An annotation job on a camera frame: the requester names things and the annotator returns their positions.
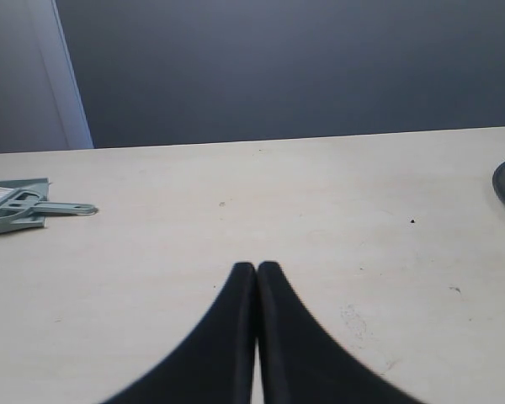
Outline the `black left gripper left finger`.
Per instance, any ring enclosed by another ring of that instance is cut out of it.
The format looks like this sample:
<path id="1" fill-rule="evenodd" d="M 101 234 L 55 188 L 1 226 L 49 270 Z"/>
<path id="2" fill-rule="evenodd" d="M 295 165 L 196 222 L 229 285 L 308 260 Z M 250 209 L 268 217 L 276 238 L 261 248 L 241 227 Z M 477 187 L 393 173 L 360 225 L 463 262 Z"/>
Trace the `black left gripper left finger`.
<path id="1" fill-rule="evenodd" d="M 255 362 L 255 268 L 236 263 L 193 331 L 108 403 L 249 403 Z"/>

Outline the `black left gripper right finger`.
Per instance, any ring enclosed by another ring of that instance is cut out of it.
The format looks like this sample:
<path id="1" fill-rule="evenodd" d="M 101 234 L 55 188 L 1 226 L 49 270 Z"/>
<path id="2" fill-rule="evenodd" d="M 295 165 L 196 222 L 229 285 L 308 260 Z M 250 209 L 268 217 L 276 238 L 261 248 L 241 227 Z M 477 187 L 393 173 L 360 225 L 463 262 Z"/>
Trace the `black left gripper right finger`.
<path id="1" fill-rule="evenodd" d="M 415 403 L 361 364 L 316 321 L 276 262 L 257 271 L 258 345 L 266 403 Z"/>

